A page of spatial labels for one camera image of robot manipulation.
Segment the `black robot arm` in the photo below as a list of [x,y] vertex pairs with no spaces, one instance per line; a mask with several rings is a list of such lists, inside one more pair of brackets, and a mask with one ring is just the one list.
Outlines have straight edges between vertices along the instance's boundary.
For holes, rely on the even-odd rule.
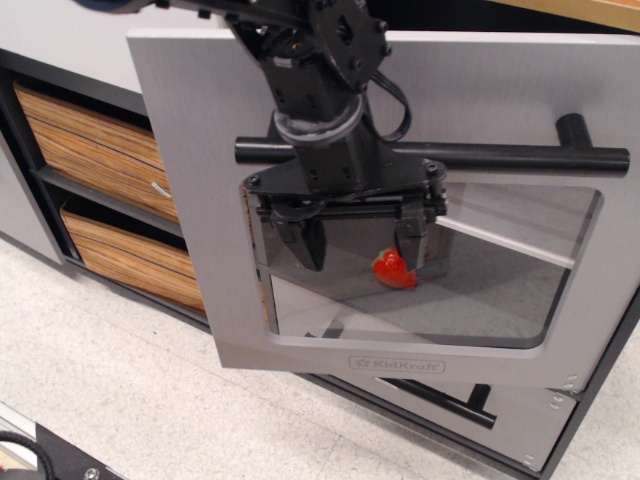
[[387,25],[363,1],[188,1],[220,15],[260,68],[274,98],[272,124],[294,156],[243,183],[253,223],[268,223],[306,269],[325,262],[324,218],[390,216],[409,272],[425,263],[428,229],[447,209],[443,164],[399,153],[405,114],[391,133],[374,124],[367,88],[397,101],[402,90],[380,71],[391,54]]

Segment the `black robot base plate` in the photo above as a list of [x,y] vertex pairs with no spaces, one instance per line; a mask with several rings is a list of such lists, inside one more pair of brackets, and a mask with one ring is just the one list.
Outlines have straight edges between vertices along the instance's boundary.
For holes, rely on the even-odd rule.
[[45,427],[2,419],[1,478],[122,480],[126,476]]

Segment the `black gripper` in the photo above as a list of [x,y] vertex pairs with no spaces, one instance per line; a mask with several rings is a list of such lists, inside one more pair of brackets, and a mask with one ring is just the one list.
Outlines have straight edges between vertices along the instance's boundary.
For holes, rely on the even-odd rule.
[[394,199],[400,210],[394,238],[407,270],[424,265],[428,222],[447,213],[442,163],[394,150],[366,122],[342,129],[276,123],[275,131],[292,157],[249,175],[242,186],[272,213],[280,240],[303,267],[319,272],[324,266],[321,211],[357,209],[382,197]]

